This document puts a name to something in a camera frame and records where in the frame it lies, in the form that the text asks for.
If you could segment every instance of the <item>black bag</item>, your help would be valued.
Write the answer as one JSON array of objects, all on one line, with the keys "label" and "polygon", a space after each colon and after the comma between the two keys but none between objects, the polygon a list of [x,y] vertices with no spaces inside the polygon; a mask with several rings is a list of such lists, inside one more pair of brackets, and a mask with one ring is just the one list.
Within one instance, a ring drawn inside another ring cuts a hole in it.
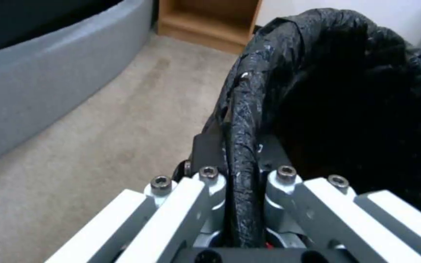
[{"label": "black bag", "polygon": [[275,134],[304,180],[339,174],[421,210],[421,50],[350,10],[260,29],[229,72],[209,127],[223,133],[231,245],[264,246],[257,145]]}]

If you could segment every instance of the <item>gray sofa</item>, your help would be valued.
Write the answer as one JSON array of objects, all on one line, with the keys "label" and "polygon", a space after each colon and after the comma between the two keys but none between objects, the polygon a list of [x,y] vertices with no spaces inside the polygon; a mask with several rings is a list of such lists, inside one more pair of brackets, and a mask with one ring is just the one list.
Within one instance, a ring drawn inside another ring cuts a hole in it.
[{"label": "gray sofa", "polygon": [[124,0],[66,28],[0,50],[0,155],[115,78],[147,40],[151,0]]}]

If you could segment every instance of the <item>wooden shelf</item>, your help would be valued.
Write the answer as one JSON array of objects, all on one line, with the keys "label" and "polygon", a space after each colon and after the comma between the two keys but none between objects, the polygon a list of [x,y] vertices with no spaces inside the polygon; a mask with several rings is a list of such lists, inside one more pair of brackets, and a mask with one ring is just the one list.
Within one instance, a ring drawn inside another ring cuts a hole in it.
[{"label": "wooden shelf", "polygon": [[159,35],[239,54],[251,39],[261,0],[160,0]]},{"label": "wooden shelf", "polygon": [[209,15],[199,15],[186,10],[174,10],[164,15],[162,23],[192,33],[204,34],[221,40],[246,45],[248,27],[232,20],[222,20]]}]

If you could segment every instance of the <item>beige carpet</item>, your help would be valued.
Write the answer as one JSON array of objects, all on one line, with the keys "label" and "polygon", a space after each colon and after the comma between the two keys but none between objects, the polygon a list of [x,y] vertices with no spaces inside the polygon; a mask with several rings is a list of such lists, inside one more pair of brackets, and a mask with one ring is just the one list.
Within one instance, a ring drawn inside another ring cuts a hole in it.
[{"label": "beige carpet", "polygon": [[0,263],[47,259],[189,155],[237,56],[152,35],[105,88],[0,158]]}]

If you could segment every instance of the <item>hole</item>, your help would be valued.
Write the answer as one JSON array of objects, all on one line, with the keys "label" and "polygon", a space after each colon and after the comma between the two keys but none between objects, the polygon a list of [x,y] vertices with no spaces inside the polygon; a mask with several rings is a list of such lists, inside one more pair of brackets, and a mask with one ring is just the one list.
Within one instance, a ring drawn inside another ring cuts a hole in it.
[{"label": "hole", "polygon": [[194,263],[222,263],[222,257],[214,250],[206,249],[197,254]]},{"label": "hole", "polygon": [[167,182],[167,179],[164,178],[164,177],[160,177],[160,178],[156,178],[155,179],[155,182],[156,183],[166,183]]},{"label": "hole", "polygon": [[302,263],[329,263],[327,259],[318,251],[309,250],[301,254]]},{"label": "hole", "polygon": [[332,178],[332,181],[334,181],[334,183],[338,183],[338,184],[343,184],[344,180],[341,178]]},{"label": "hole", "polygon": [[205,174],[212,174],[212,173],[214,173],[214,168],[206,167],[206,168],[204,168],[204,173]]},{"label": "hole", "polygon": [[289,167],[289,166],[282,167],[282,171],[288,174],[293,174],[295,172],[294,168]]}]

